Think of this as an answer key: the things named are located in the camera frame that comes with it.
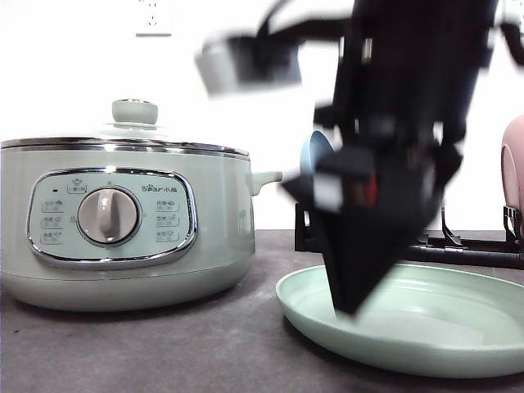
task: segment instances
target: button label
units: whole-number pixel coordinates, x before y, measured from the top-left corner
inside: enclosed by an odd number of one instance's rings
[[[62,232],[52,231],[42,233],[40,236],[40,242],[42,244],[62,244]]]
[[[158,231],[156,233],[157,243],[176,242],[180,238],[178,231]]]
[[[44,217],[40,220],[42,229],[63,229],[62,217]]]
[[[64,202],[57,199],[55,201],[45,201],[42,202],[42,212],[44,213],[63,213],[64,212]]]
[[[157,227],[178,227],[180,220],[176,215],[159,215],[156,217]]]
[[[178,211],[180,204],[175,201],[157,201],[156,211]]]

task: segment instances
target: chrome trim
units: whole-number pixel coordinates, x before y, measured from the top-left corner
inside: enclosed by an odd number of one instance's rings
[[[155,169],[134,169],[134,168],[111,168],[112,173],[119,174],[142,174],[150,176],[162,176],[169,178],[176,178],[182,183],[187,193],[187,211],[189,213],[189,230],[184,240],[175,248],[161,252],[160,254],[132,257],[132,258],[102,258],[102,259],[74,259],[63,258],[60,256],[48,254],[40,250],[29,231],[29,221],[31,212],[33,211],[34,194],[37,186],[45,178],[56,176],[60,174],[82,174],[82,173],[107,173],[108,167],[105,168],[76,168],[76,169],[57,169],[40,176],[33,186],[31,193],[31,202],[29,204],[29,214],[27,216],[26,236],[30,244],[31,251],[37,258],[56,268],[75,269],[75,270],[121,270],[121,269],[138,269],[150,266],[157,266],[159,264],[168,264],[181,258],[186,254],[197,239],[198,220],[197,220],[197,205],[195,203],[195,196],[191,184],[181,175],[176,172],[155,170]]]
[[[233,156],[248,157],[247,151],[233,149],[232,147],[210,145],[206,143],[194,142],[166,142],[156,139],[139,139],[139,138],[115,138],[101,139],[90,137],[57,137],[57,138],[24,138],[12,139],[2,142],[2,149],[23,147],[24,151],[31,150],[105,150],[104,146],[130,147],[131,151],[151,151],[150,149],[160,149],[161,152],[192,153],[192,151],[203,151],[205,154],[216,152],[229,154]]]

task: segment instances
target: mint green dish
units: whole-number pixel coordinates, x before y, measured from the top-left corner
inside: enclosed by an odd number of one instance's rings
[[[524,287],[512,282],[399,264],[351,318],[316,266],[283,277],[277,298],[300,332],[360,363],[447,378],[524,371]]]

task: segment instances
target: dark countertop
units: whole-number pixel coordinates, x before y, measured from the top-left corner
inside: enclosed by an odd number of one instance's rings
[[[2,391],[522,392],[524,373],[445,380],[332,354],[283,316],[275,284],[321,264],[292,231],[257,231],[255,266],[234,288],[184,305],[115,314],[40,309],[2,293]],[[524,271],[469,267],[524,284]]]

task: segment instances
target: silver dial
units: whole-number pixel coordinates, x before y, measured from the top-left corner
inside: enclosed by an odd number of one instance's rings
[[[127,192],[102,188],[82,201],[78,222],[84,235],[96,243],[122,242],[137,226],[138,206]]]

